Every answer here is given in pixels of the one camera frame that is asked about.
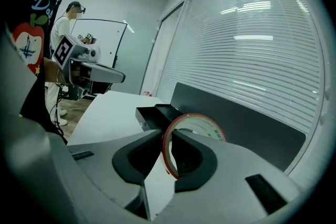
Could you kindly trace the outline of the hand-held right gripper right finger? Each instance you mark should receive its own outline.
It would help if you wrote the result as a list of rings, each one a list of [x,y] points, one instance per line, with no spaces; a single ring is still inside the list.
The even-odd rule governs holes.
[[[155,223],[253,223],[301,193],[281,170],[242,146],[175,130],[172,154],[179,178]]]

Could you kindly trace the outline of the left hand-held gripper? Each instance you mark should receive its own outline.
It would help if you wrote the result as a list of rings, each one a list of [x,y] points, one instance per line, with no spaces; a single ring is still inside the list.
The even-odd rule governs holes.
[[[65,99],[80,100],[87,93],[89,88],[84,88],[73,82],[72,67],[88,62],[90,80],[105,83],[123,83],[125,74],[113,68],[102,66],[96,62],[96,51],[83,44],[79,39],[65,34],[53,53],[53,59],[59,66],[62,77],[68,87],[68,94]]]

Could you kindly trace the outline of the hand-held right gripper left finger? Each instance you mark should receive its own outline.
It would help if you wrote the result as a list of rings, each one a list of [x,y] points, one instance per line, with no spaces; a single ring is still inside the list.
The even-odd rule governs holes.
[[[149,219],[144,181],[161,147],[161,130],[149,130],[104,142],[70,145],[68,149],[102,194],[121,208]]]

